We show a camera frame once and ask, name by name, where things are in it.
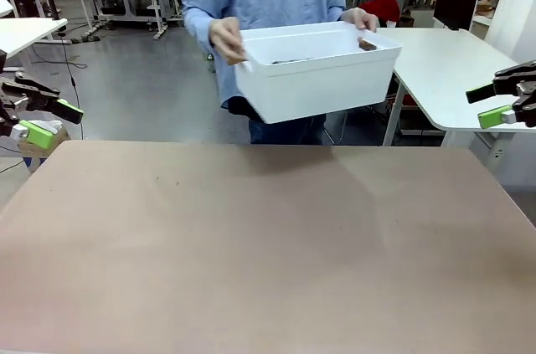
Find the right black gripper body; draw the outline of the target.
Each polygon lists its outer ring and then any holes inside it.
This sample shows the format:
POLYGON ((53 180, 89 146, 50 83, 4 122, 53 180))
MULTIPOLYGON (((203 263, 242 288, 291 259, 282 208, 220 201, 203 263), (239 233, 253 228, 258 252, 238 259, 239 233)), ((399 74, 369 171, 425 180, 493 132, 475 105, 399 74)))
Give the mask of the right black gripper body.
POLYGON ((519 99, 513 103, 513 111, 517 122, 526 127, 535 127, 536 91, 534 81, 522 81, 517 84, 519 99))

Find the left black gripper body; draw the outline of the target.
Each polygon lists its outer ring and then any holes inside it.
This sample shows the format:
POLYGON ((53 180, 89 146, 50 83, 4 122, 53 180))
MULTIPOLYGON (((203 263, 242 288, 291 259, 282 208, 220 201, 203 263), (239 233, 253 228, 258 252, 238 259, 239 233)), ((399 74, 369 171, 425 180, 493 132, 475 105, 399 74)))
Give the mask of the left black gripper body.
POLYGON ((3 90, 1 80, 1 136, 27 136, 28 127, 20 124, 15 102, 3 90))

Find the person's left hand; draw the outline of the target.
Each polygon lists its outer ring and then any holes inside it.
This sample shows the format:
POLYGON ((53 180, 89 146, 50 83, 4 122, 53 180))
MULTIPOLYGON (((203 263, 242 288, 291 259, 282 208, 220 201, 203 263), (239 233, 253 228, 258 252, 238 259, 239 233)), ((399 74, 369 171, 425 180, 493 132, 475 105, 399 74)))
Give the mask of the person's left hand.
POLYGON ((343 11, 340 20, 346 23, 351 23, 359 30, 376 32, 379 27, 378 17, 372 13, 366 12, 362 8, 351 8, 343 11))

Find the person's right hand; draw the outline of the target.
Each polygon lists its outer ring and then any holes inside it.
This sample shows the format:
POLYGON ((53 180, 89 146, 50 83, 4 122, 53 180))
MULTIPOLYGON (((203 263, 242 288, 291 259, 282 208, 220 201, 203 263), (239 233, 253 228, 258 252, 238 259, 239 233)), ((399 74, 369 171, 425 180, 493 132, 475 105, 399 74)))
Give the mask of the person's right hand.
POLYGON ((209 41, 228 65, 246 61, 240 22, 236 17, 213 19, 209 25, 209 41))

